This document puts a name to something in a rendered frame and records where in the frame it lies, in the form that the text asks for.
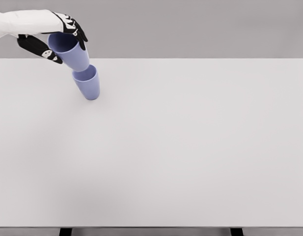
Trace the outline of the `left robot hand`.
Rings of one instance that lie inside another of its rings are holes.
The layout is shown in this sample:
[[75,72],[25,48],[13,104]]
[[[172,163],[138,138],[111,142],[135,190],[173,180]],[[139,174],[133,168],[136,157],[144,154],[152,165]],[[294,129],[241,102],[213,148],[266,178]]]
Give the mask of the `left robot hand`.
[[21,10],[15,12],[15,19],[10,21],[10,34],[17,36],[18,45],[42,58],[62,64],[46,43],[35,37],[36,34],[61,32],[74,36],[82,50],[88,41],[80,24],[72,16],[51,10]]

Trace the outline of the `blue plastic cup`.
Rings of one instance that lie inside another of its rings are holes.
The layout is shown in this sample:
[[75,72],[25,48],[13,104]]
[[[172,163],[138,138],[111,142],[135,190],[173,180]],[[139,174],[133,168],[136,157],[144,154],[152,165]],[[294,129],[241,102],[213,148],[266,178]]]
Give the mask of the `blue plastic cup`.
[[89,67],[87,49],[80,47],[74,35],[62,32],[49,34],[48,45],[73,71],[81,72]]
[[72,71],[72,77],[82,95],[88,100],[95,100],[100,94],[99,74],[92,64],[84,71]]

